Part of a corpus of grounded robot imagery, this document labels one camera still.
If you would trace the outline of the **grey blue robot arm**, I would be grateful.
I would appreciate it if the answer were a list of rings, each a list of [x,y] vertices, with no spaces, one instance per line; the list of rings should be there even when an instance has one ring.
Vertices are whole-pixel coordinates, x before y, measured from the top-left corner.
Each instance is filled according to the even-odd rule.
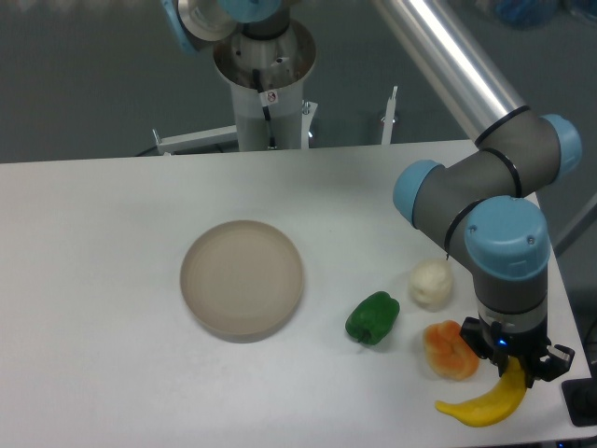
[[[166,1],[180,46],[212,47],[220,75],[249,97],[234,107],[242,150],[299,147],[300,99],[288,95],[312,70],[310,33],[288,1]],[[378,1],[375,8],[476,152],[446,167],[417,161],[396,181],[393,202],[412,227],[472,274],[478,316],[461,333],[500,371],[519,363],[524,381],[567,373],[573,349],[548,338],[551,252],[531,193],[571,172],[582,155],[576,128],[540,117],[502,78],[443,1]]]

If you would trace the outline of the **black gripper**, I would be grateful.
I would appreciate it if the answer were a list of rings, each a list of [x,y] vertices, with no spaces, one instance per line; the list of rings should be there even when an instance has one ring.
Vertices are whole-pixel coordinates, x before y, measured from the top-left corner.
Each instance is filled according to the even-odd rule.
[[[536,381],[551,382],[570,371],[575,350],[560,344],[548,345],[548,315],[532,322],[499,320],[521,315],[484,315],[467,317],[460,336],[479,359],[489,360],[502,376],[507,369],[507,355],[518,358],[525,372],[525,385]]]

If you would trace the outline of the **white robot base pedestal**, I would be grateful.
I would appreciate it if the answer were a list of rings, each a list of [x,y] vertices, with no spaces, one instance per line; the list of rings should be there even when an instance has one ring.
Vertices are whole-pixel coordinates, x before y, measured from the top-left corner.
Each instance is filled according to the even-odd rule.
[[[215,46],[215,67],[229,84],[241,152],[301,147],[303,86],[315,60],[312,35],[295,20],[271,40],[237,33]]]

